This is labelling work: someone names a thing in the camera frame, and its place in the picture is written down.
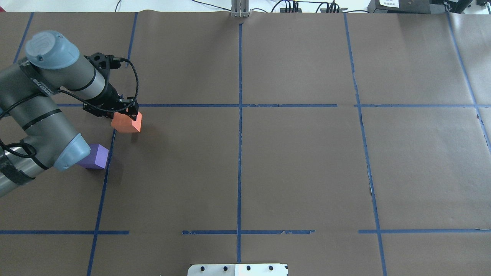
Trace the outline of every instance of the purple block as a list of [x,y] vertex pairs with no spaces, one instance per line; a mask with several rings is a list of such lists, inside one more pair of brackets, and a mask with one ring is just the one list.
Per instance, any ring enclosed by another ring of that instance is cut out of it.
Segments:
[[104,169],[108,160],[109,150],[99,144],[89,144],[90,154],[80,160],[77,165],[84,168]]

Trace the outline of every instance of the metal clamp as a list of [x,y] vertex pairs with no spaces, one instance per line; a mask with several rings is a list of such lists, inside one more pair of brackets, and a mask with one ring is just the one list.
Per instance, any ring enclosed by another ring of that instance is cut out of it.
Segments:
[[249,0],[232,0],[232,17],[249,17]]

